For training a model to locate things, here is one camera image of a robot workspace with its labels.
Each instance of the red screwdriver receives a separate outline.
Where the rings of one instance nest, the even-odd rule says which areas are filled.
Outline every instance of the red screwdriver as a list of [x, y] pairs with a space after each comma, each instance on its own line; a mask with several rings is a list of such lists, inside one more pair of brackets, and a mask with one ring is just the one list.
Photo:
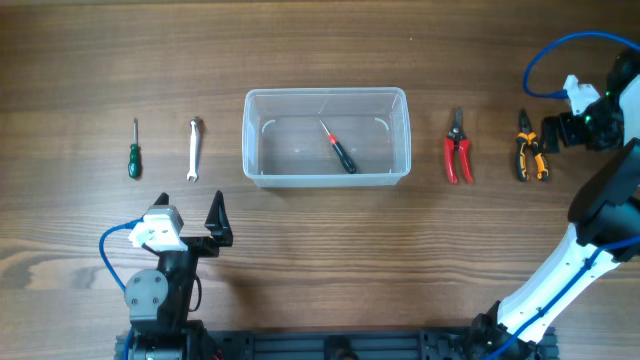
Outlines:
[[324, 125], [322, 120], [320, 120], [320, 124], [322, 124], [324, 131], [327, 132], [327, 135], [329, 136], [329, 141], [331, 142], [333, 149], [336, 151], [336, 154], [338, 154], [338, 157], [340, 158], [340, 162], [342, 163], [342, 166], [344, 167], [344, 169], [347, 170], [349, 174], [355, 173], [356, 165], [353, 163], [353, 160], [351, 160], [349, 155], [347, 155], [347, 153], [344, 151], [344, 148], [342, 147], [342, 145], [340, 145], [340, 142], [338, 141], [338, 139], [336, 139], [336, 137], [329, 132], [329, 130]]

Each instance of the red plier handle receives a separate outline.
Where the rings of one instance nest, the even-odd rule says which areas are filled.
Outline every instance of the red plier handle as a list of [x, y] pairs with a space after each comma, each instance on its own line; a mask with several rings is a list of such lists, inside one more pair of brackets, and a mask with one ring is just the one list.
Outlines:
[[[469, 147], [471, 141], [469, 139], [460, 140], [458, 142], [458, 152], [460, 153], [460, 161], [462, 162], [462, 172], [465, 179], [469, 184], [473, 184], [473, 176], [471, 176], [471, 165], [469, 164]], [[458, 177], [453, 168], [453, 152], [456, 150], [456, 143], [449, 139], [444, 139], [444, 167], [447, 172], [449, 182], [452, 184], [458, 183]]]

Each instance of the screwdriver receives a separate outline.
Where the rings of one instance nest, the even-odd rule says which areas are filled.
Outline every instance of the screwdriver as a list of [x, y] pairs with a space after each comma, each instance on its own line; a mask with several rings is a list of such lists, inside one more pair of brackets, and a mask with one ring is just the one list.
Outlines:
[[140, 176], [140, 147], [138, 146], [138, 119], [133, 119], [133, 144], [129, 153], [129, 177], [135, 179]]
[[342, 145], [340, 145], [340, 142], [338, 141], [338, 139], [336, 139], [336, 137], [329, 132], [329, 130], [324, 125], [322, 120], [320, 120], [320, 124], [322, 124], [324, 131], [327, 132], [327, 136], [329, 136], [329, 141], [331, 142], [333, 149], [336, 151], [336, 154], [338, 154], [338, 157], [340, 158], [340, 162], [342, 163], [342, 166], [344, 167], [344, 169], [347, 170], [349, 174], [355, 173], [356, 165], [353, 163], [353, 160], [351, 160], [349, 155], [347, 155], [347, 153], [344, 151], [344, 148], [342, 147]]

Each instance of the screwdriver shaft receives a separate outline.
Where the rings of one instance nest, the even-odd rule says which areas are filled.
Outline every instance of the screwdriver shaft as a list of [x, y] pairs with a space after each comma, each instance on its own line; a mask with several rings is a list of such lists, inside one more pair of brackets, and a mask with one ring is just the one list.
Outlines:
[[324, 131], [327, 132], [327, 136], [331, 135], [331, 133], [329, 132], [329, 130], [327, 129], [327, 126], [322, 122], [322, 119], [320, 119], [320, 124], [322, 124], [322, 127], [324, 128]]
[[133, 143], [138, 144], [138, 119], [133, 119]]

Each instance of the yellow and black pliers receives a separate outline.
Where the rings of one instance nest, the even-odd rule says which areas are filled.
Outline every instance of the yellow and black pliers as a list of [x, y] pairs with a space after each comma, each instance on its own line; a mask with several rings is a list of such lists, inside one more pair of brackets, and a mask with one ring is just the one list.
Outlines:
[[536, 165], [538, 166], [538, 180], [549, 180], [549, 166], [547, 160], [542, 156], [540, 146], [538, 145], [538, 136], [531, 129], [531, 122], [524, 109], [520, 110], [520, 118], [518, 120], [520, 124], [520, 133], [516, 137], [516, 143], [518, 144], [518, 153], [516, 154], [516, 174], [520, 181], [529, 180], [529, 174], [527, 174], [527, 161], [524, 155], [527, 145], [531, 147], [533, 157], [536, 159]]

